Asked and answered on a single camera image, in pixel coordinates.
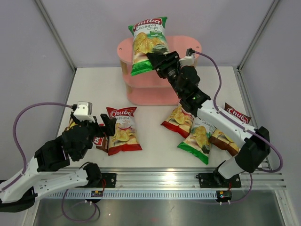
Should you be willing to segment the green Chuba chips bag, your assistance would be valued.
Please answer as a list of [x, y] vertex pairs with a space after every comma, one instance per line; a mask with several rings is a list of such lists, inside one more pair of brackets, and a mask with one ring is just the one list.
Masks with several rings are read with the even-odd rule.
[[148, 53], [166, 54], [169, 46], [166, 40], [167, 17], [145, 19], [129, 25], [133, 36], [131, 76], [153, 70], [147, 57]]
[[191, 153], [207, 165], [212, 148], [209, 139], [215, 130], [216, 127], [211, 123], [196, 117], [193, 121], [189, 136], [177, 147]]

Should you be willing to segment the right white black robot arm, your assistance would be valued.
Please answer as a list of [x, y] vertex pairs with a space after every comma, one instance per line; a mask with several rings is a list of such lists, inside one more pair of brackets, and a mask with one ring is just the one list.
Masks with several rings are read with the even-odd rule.
[[218, 107], [215, 99], [200, 90], [200, 77], [192, 66], [195, 53], [190, 48], [184, 58], [180, 58], [176, 51], [147, 53], [146, 56], [157, 75], [168, 80], [185, 111], [220, 129], [239, 147], [238, 154], [222, 162], [210, 174], [210, 181], [217, 187], [226, 187], [239, 173], [253, 173], [270, 154], [269, 131], [242, 122]]

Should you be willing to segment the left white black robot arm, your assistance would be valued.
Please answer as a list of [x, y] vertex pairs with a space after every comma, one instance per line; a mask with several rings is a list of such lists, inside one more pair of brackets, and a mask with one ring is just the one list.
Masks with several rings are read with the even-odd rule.
[[20, 178], [11, 178], [0, 183], [1, 212], [21, 212], [44, 197], [73, 187], [97, 187], [103, 177], [96, 163], [88, 163], [83, 168], [57, 178], [48, 176], [70, 165], [72, 161], [84, 158], [93, 147], [96, 137], [113, 136], [116, 119], [101, 114], [104, 122], [79, 121], [65, 130], [56, 139], [46, 142], [35, 152]]

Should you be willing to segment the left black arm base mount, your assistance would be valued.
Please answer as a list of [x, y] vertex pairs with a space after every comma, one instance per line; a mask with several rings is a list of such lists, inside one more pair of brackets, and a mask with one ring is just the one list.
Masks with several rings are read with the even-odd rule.
[[96, 185], [96, 188], [115, 188], [117, 181], [116, 173], [102, 173], [102, 180]]

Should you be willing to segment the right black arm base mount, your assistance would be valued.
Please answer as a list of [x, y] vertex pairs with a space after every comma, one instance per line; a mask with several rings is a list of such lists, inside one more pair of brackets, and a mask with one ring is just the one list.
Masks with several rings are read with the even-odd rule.
[[199, 181], [200, 188], [240, 188], [241, 181], [239, 174], [225, 179], [213, 172], [198, 173], [195, 178]]

